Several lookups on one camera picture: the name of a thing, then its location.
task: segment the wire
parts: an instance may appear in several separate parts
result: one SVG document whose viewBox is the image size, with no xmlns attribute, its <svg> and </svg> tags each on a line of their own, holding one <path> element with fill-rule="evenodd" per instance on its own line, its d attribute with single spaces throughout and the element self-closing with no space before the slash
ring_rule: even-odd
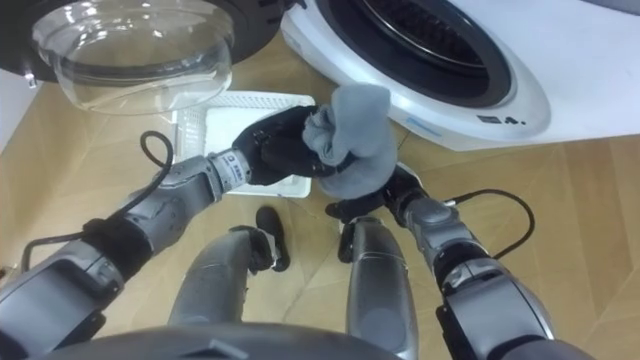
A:
<svg viewBox="0 0 640 360">
<path fill-rule="evenodd" d="M 522 200 L 517 195 L 514 195 L 514 194 L 512 194 L 510 192 L 507 192 L 507 191 L 504 191 L 504 190 L 482 189 L 482 190 L 470 192 L 468 194 L 456 196 L 454 198 L 451 198 L 451 199 L 445 201 L 445 203 L 446 204 L 452 204 L 452 205 L 461 204 L 461 203 L 463 203 L 463 202 L 465 202 L 467 200 L 473 199 L 474 197 L 476 197 L 478 195 L 486 195 L 486 194 L 501 195 L 501 196 L 507 197 L 507 198 L 517 202 L 520 206 L 522 206 L 524 211 L 527 212 L 527 217 L 529 218 L 529 228 L 524 233 L 524 235 L 522 235 L 522 237 L 518 241 L 516 241 L 513 244 L 507 246 L 506 248 L 502 249 L 501 251 L 499 251 L 497 254 L 495 254 L 493 256 L 494 259 L 499 260 L 502 257 L 504 257 L 505 255 L 511 253 L 513 250 L 519 248 L 525 242 L 527 242 L 527 240 L 529 240 L 529 238 L 533 234 L 533 231 L 536 228 L 536 219 L 535 219 L 535 216 L 533 215 L 533 211 L 531 210 L 531 207 L 529 206 L 529 204 L 527 204 L 524 200 Z"/>
<path fill-rule="evenodd" d="M 160 140 L 164 144 L 167 150 L 167 157 L 165 162 L 158 160 L 158 158 L 156 158 L 149 150 L 149 147 L 147 145 L 147 139 L 150 137 L 154 137 Z M 140 136 L 140 147 L 142 148 L 142 152 L 147 156 L 147 158 L 149 158 L 149 160 L 151 160 L 151 162 L 153 162 L 154 164 L 161 167 L 162 170 L 160 170 L 160 173 L 158 174 L 158 176 L 156 176 L 156 178 L 153 179 L 153 181 L 138 196 L 136 196 L 133 200 L 131 200 L 129 203 L 123 206 L 120 210 L 114 212 L 111 216 L 109 216 L 109 219 L 114 219 L 119 216 L 124 216 L 127 212 L 129 212 L 129 210 L 133 209 L 134 207 L 136 207 L 136 205 L 144 201 L 144 199 L 149 197 L 149 195 L 151 195 L 151 193 L 153 193 L 160 186 L 162 181 L 167 177 L 167 175 L 171 171 L 171 165 L 173 164 L 173 156 L 174 156 L 173 145 L 171 144 L 171 141 L 164 134 L 157 131 L 153 131 L 153 130 L 145 131 Z M 52 237 L 47 237 L 42 239 L 31 240 L 30 242 L 27 243 L 27 245 L 24 247 L 24 250 L 22 251 L 22 259 L 20 261 L 20 270 L 22 272 L 26 272 L 29 270 L 31 253 L 33 252 L 34 247 L 41 246 L 41 245 L 60 244 L 60 243 L 65 243 L 69 241 L 74 241 L 82 238 L 85 235 L 86 233 L 84 231 L 81 231 L 74 234 L 52 236 Z"/>
<path fill-rule="evenodd" d="M 164 163 L 158 160 L 151 153 L 151 151 L 149 151 L 149 147 L 147 146 L 147 139 L 150 137 L 155 137 L 158 140 L 162 141 L 165 148 L 167 149 L 167 158 Z M 169 172 L 171 172 L 171 165 L 173 164 L 173 146 L 171 145 L 171 141 L 166 136 L 164 136 L 164 134 L 153 130 L 145 131 L 140 136 L 140 147 L 142 148 L 142 152 L 144 152 L 144 154 L 149 158 L 149 160 L 151 160 L 151 162 L 162 168 L 160 170 L 160 174 L 158 174 L 158 176 L 156 176 L 156 178 L 153 179 L 153 181 L 140 194 L 138 194 L 138 196 L 131 200 L 127 205 L 123 206 L 120 210 L 114 212 L 111 216 L 109 216 L 109 219 L 123 216 L 124 214 L 129 212 L 129 210 L 140 204 L 144 199 L 149 197 L 149 195 L 151 195 L 151 193 L 153 193 L 158 188 L 158 186 L 160 186 L 160 184 L 162 184 L 164 178 L 166 178 L 167 175 L 169 175 Z"/>
<path fill-rule="evenodd" d="M 61 235 L 61 236 L 52 236 L 37 240 L 29 241 L 29 243 L 24 247 L 22 252 L 22 259 L 20 261 L 20 270 L 25 272 L 29 270 L 29 262 L 31 261 L 31 252 L 33 248 L 41 245 L 52 245 L 52 244 L 60 244 L 63 242 L 69 242 L 73 240 L 77 240 L 84 235 L 84 232 L 79 232 L 75 234 L 69 235 Z"/>
</svg>

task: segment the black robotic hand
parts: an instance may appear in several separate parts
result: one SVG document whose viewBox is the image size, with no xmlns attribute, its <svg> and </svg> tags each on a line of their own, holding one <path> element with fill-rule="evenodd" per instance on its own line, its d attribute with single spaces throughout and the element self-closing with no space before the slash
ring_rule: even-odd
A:
<svg viewBox="0 0 640 360">
<path fill-rule="evenodd" d="M 289 175 L 324 177 L 353 162 L 352 157 L 338 167 L 323 164 L 302 140 L 305 121 L 317 106 L 296 106 L 258 121 L 233 142 L 251 168 L 249 184 L 271 185 Z"/>
<path fill-rule="evenodd" d="M 329 204 L 325 212 L 347 224 L 356 217 L 365 216 L 381 206 L 386 206 L 396 222 L 404 227 L 404 208 L 411 200 L 420 196 L 428 196 L 422 189 L 420 179 L 408 167 L 398 164 L 389 181 L 380 190 L 358 199 Z"/>
</svg>

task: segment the gray sock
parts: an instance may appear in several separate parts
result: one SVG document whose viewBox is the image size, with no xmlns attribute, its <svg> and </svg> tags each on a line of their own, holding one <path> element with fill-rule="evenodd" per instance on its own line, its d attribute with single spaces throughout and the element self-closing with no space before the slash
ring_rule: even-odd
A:
<svg viewBox="0 0 640 360">
<path fill-rule="evenodd" d="M 357 160 L 340 174 L 320 179 L 322 190 L 339 199 L 355 199 L 379 190 L 398 160 L 396 141 L 387 118 L 391 95 L 386 88 L 354 84 L 341 86 L 310 116 L 302 138 L 320 160 L 339 165 L 347 154 Z"/>
</svg>

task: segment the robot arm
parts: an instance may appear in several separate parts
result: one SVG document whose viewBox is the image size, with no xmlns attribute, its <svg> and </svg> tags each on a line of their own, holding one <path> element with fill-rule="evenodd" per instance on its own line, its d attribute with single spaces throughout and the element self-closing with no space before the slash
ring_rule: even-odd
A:
<svg viewBox="0 0 640 360">
<path fill-rule="evenodd" d="M 0 358 L 43 355 L 89 340 L 124 283 L 177 242 L 198 213 L 250 176 L 237 150 L 194 157 L 173 165 L 161 185 L 123 216 L 89 222 L 81 239 L 0 293 Z"/>
<path fill-rule="evenodd" d="M 592 359 L 554 340 L 542 303 L 489 256 L 453 206 L 421 188 L 393 195 L 391 210 L 416 238 L 442 293 L 436 315 L 453 359 Z"/>
</svg>

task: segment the white tray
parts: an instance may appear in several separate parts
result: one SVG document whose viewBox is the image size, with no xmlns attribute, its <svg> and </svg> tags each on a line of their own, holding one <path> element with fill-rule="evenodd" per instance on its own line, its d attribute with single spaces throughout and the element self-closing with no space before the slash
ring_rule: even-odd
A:
<svg viewBox="0 0 640 360">
<path fill-rule="evenodd" d="M 314 105 L 312 97 L 257 91 L 226 91 L 207 103 L 173 113 L 176 158 L 220 152 L 252 123 L 293 106 Z M 232 194 L 304 198 L 311 179 L 290 176 L 270 186 L 243 185 Z"/>
</svg>

